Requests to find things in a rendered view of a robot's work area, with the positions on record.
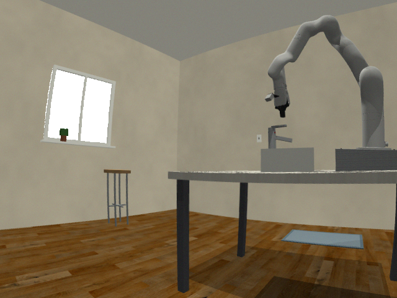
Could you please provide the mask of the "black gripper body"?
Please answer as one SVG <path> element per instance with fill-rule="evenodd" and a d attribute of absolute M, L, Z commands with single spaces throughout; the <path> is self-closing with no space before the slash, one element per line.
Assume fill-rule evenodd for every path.
<path fill-rule="evenodd" d="M 274 106 L 284 105 L 287 103 L 287 100 L 290 105 L 290 98 L 287 89 L 285 88 L 275 89 L 274 94 L 279 96 L 279 97 L 274 97 Z"/>

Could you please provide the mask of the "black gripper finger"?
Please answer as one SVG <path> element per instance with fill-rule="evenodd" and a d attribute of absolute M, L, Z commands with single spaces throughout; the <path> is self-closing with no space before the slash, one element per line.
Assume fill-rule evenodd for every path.
<path fill-rule="evenodd" d="M 278 109 L 278 110 L 280 111 L 280 117 L 282 117 L 282 116 L 281 116 L 282 106 L 277 106 L 277 107 L 275 107 L 275 109 Z"/>
<path fill-rule="evenodd" d="M 282 110 L 281 110 L 281 116 L 282 117 L 285 117 L 285 111 L 286 111 L 286 108 L 288 106 L 289 106 L 289 103 L 288 103 L 288 100 L 287 100 L 287 103 L 285 105 L 282 105 Z"/>

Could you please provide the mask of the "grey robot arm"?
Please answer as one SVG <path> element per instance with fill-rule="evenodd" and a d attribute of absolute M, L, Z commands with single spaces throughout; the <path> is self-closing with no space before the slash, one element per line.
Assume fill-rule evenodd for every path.
<path fill-rule="evenodd" d="M 378 68 L 367 64 L 359 49 L 344 36 L 335 17 L 322 16 L 299 27 L 285 53 L 275 57 L 268 69 L 274 90 L 287 88 L 284 66 L 295 62 L 310 37 L 319 32 L 324 32 L 329 43 L 341 54 L 360 87 L 362 147 L 356 149 L 391 150 L 385 148 L 388 142 L 385 142 L 383 76 Z"/>

